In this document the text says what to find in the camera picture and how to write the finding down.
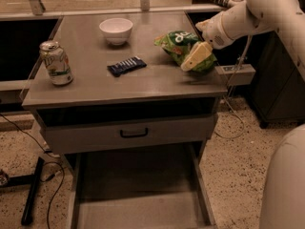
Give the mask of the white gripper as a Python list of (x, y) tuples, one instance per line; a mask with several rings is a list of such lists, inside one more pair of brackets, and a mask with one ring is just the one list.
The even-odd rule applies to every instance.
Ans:
[(196, 42), (181, 64), (184, 72), (204, 72), (214, 63), (213, 48), (220, 50), (233, 44), (223, 25), (224, 15), (219, 13), (210, 19), (197, 22), (195, 27), (202, 32), (206, 42)]

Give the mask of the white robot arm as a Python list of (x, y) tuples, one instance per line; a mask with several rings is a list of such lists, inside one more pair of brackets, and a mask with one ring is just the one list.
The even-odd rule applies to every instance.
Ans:
[[(214, 50), (275, 31), (305, 79), (305, 13), (298, 0), (243, 0), (195, 26)], [(259, 229), (305, 229), (305, 125), (284, 135), (265, 179)]]

